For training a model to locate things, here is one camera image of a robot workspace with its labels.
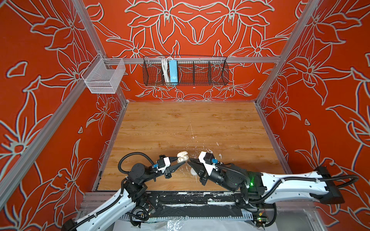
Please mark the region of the white round disc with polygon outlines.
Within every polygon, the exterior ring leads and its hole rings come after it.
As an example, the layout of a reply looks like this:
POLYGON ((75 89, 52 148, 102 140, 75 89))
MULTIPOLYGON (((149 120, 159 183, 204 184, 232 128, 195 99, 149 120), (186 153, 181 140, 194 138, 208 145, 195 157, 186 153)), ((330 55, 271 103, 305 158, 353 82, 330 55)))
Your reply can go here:
POLYGON ((190 173, 191 173, 193 176, 196 176, 196 175, 197 175, 197 173, 196 173, 196 171, 195 171, 194 169, 191 169, 191 170, 190 170, 190 173))

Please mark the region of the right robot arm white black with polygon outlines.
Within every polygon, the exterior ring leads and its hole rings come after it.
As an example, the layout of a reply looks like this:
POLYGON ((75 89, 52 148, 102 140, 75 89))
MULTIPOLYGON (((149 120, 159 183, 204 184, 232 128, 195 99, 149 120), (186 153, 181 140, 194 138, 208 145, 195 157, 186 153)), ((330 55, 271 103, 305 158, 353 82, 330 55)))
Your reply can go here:
POLYGON ((230 191, 239 191, 246 204, 273 204, 281 201, 316 200, 335 205, 345 202, 340 189, 356 183, 357 175, 333 177, 325 167, 304 174, 281 175, 252 172, 234 164, 200 161, 191 158, 188 164, 199 176, 202 185, 213 182, 230 191))

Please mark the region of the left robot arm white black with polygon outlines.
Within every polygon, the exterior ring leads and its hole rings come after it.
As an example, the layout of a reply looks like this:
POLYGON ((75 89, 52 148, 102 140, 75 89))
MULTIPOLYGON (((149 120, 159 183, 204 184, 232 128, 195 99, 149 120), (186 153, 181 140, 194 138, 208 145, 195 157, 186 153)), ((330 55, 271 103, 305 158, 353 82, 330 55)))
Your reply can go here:
POLYGON ((118 163, 120 173, 127 177, 121 181, 120 189, 106 202, 88 215, 73 221, 69 219, 63 225, 62 231, 104 231, 121 216, 127 214, 141 222, 149 219, 148 211, 143 207, 147 201, 146 182, 156 181, 158 177, 166 179, 172 177, 188 161, 188 152, 183 151, 175 157, 160 155, 154 162, 148 155, 142 152, 133 152, 125 155, 118 163), (142 156, 147 159, 150 166, 142 163, 134 164, 130 171, 123 170, 122 163, 129 157, 142 156))

